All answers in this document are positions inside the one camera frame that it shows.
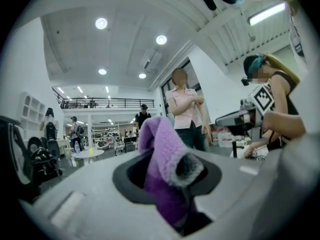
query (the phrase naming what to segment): black tank top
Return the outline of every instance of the black tank top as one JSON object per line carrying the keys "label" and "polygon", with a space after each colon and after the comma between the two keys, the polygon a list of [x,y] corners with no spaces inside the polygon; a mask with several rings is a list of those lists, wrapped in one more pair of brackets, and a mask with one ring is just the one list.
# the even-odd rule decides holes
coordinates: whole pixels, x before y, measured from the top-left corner
{"label": "black tank top", "polygon": [[292,80],[292,78],[290,76],[288,76],[284,72],[277,71],[272,76],[275,76],[275,75],[282,76],[290,85],[290,91],[285,96],[286,97],[286,103],[287,103],[287,106],[288,106],[288,114],[289,115],[299,115],[296,107],[294,106],[294,104],[292,103],[292,101],[289,98],[289,94],[294,90],[294,88],[296,88],[297,84]]}
{"label": "black tank top", "polygon": [[[294,90],[294,88],[297,86],[297,84],[292,80],[292,78],[290,76],[288,76],[286,73],[281,72],[281,71],[277,71],[275,72],[272,76],[275,75],[279,75],[282,76],[290,85],[290,91],[289,93],[285,96],[286,98],[286,103],[287,103],[287,107],[288,107],[288,114],[289,115],[299,115],[297,109],[295,108],[294,104],[292,103],[292,101],[289,98],[289,94]],[[279,149],[281,148],[281,146],[283,147],[285,144],[282,142],[281,145],[281,141],[278,138],[277,140],[275,140],[274,142],[270,143],[267,145],[267,148],[269,151],[271,150],[275,150],[275,149]]]}

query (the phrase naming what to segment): pink shirt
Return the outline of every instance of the pink shirt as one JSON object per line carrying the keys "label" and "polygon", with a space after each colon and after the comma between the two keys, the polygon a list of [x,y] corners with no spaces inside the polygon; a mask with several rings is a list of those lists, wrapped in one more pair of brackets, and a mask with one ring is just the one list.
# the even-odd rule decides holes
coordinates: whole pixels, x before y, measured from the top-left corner
{"label": "pink shirt", "polygon": [[[177,106],[185,103],[191,96],[196,95],[197,93],[194,89],[187,88],[185,89],[184,94],[181,94],[177,88],[165,93],[166,100],[169,101],[169,99],[173,99]],[[194,122],[195,127],[201,126],[201,123],[198,120],[195,102],[192,102],[191,107],[186,111],[174,117],[174,129],[188,129],[190,128],[191,121]]]}

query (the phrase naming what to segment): purple fuzzy cloth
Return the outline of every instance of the purple fuzzy cloth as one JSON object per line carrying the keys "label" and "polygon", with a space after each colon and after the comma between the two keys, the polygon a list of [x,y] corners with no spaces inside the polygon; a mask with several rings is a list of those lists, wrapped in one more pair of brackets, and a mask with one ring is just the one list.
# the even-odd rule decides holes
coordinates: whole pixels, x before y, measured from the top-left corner
{"label": "purple fuzzy cloth", "polygon": [[190,212],[190,200],[183,188],[190,185],[204,169],[188,150],[167,117],[149,118],[139,133],[141,153],[154,148],[148,165],[144,189],[156,200],[163,218],[174,228],[181,228]]}

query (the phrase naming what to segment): white shelf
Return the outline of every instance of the white shelf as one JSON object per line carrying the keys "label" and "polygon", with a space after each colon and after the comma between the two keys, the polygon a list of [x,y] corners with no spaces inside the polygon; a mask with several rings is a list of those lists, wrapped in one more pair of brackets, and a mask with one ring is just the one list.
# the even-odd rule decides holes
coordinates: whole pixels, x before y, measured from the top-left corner
{"label": "white shelf", "polygon": [[18,118],[20,118],[22,130],[21,135],[27,143],[30,138],[40,138],[40,124],[45,115],[46,105],[27,92],[23,92],[20,96]]}

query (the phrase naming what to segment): dark jeans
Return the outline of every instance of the dark jeans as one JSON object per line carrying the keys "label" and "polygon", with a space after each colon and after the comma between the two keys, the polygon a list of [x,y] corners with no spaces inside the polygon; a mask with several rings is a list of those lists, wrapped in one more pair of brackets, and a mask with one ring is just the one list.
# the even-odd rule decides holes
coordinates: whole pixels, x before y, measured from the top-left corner
{"label": "dark jeans", "polygon": [[176,132],[187,147],[191,149],[195,147],[196,150],[207,151],[205,144],[206,135],[201,133],[201,128],[201,126],[198,126],[186,129],[176,129]]}
{"label": "dark jeans", "polygon": [[76,142],[78,142],[78,145],[79,145],[79,147],[80,147],[80,151],[82,151],[82,148],[81,148],[81,139],[80,139],[80,137],[77,137],[77,138],[73,138],[73,139],[72,139],[73,150],[76,151],[76,150],[75,150],[75,144],[76,144]]}

